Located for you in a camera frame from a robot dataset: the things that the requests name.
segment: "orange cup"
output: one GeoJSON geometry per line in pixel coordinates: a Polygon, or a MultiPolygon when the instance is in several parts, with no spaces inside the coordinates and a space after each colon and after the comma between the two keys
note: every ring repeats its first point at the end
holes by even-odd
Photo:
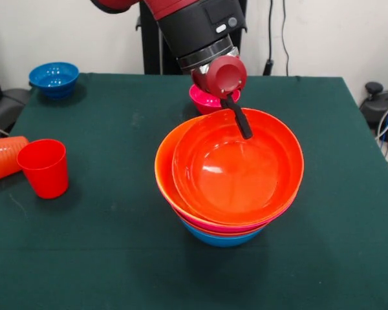
{"type": "Polygon", "coordinates": [[[27,144],[25,137],[0,139],[0,179],[21,170],[16,158],[19,151],[27,144]]]}

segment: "red cup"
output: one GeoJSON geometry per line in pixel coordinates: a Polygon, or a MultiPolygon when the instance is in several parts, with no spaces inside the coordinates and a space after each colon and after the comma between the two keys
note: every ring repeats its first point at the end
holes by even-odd
{"type": "Polygon", "coordinates": [[[62,142],[44,139],[29,143],[19,152],[17,163],[40,198],[53,199],[66,192],[69,181],[62,142]]]}

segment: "cup rim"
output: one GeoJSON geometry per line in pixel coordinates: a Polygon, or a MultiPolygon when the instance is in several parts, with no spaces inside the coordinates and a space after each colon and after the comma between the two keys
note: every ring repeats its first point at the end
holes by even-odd
{"type": "Polygon", "coordinates": [[[17,154],[17,164],[23,169],[23,170],[28,170],[28,171],[43,171],[43,170],[47,170],[51,167],[54,167],[56,166],[58,163],[60,163],[64,157],[66,156],[66,146],[61,142],[61,141],[58,141],[58,140],[55,140],[55,139],[40,139],[40,140],[36,140],[36,141],[33,141],[33,142],[30,142],[29,144],[27,144],[25,147],[23,147],[19,154],[17,154]],[[49,165],[49,166],[46,166],[46,167],[43,167],[43,168],[29,168],[29,167],[26,167],[25,165],[22,165],[20,164],[20,160],[19,160],[19,157],[20,157],[20,154],[27,148],[29,147],[30,145],[33,145],[33,144],[37,144],[37,143],[42,143],[44,141],[51,141],[51,142],[56,142],[57,144],[61,145],[62,148],[63,148],[63,154],[61,155],[60,159],[58,159],[55,163],[53,163],[52,165],[49,165]]]}

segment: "green tablecloth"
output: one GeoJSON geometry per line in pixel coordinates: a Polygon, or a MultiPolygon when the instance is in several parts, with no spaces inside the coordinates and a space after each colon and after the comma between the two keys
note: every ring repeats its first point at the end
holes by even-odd
{"type": "Polygon", "coordinates": [[[34,92],[13,135],[66,144],[70,189],[0,181],[0,309],[388,309],[388,167],[342,79],[251,77],[244,106],[297,135],[292,208],[252,242],[194,239],[156,187],[162,138],[195,115],[187,77],[83,74],[34,92]]]}

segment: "pink bowl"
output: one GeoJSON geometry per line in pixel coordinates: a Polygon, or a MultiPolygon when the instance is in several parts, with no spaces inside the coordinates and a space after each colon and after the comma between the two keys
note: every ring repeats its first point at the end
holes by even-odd
{"type": "Polygon", "coordinates": [[[264,222],[264,223],[257,223],[253,225],[248,225],[248,226],[224,226],[222,224],[218,223],[213,223],[209,222],[207,220],[203,220],[202,218],[198,218],[184,210],[182,210],[180,207],[174,205],[170,200],[167,199],[167,201],[171,204],[174,212],[183,220],[186,222],[189,222],[190,224],[193,224],[194,226],[198,226],[202,229],[205,229],[207,231],[213,231],[216,233],[221,233],[221,234],[242,234],[242,233],[247,233],[248,231],[253,231],[258,228],[262,228],[265,225],[268,225],[270,222],[274,221],[276,218],[278,218],[280,215],[285,213],[287,209],[291,206],[293,200],[285,207],[281,214],[277,215],[275,218],[271,218],[270,220],[264,222]]]}
{"type": "MultiPolygon", "coordinates": [[[[233,93],[234,102],[240,99],[240,90],[233,93]]],[[[203,92],[198,86],[193,85],[189,89],[189,97],[194,102],[199,112],[203,115],[213,113],[221,110],[220,99],[211,94],[203,92]]]]}

